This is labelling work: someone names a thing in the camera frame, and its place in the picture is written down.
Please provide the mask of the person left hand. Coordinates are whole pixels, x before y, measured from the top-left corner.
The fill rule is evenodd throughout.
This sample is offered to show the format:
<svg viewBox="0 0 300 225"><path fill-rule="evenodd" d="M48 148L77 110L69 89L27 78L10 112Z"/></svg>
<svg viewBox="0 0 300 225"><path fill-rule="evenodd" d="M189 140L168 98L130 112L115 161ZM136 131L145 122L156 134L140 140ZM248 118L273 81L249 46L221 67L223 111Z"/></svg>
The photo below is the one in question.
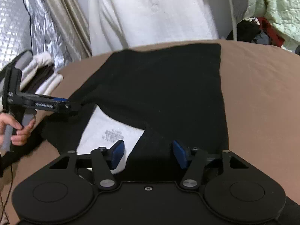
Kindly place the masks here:
<svg viewBox="0 0 300 225"><path fill-rule="evenodd" d="M27 139L31 135L31 131L36 123L36 117L29 122L28 125L23 127L13 116L7 113L1 113L1 145L4 141L5 136L5 128L6 125L10 125L11 127L17 130L15 135L12 135L11 141L13 145L22 146L27 143Z"/></svg>

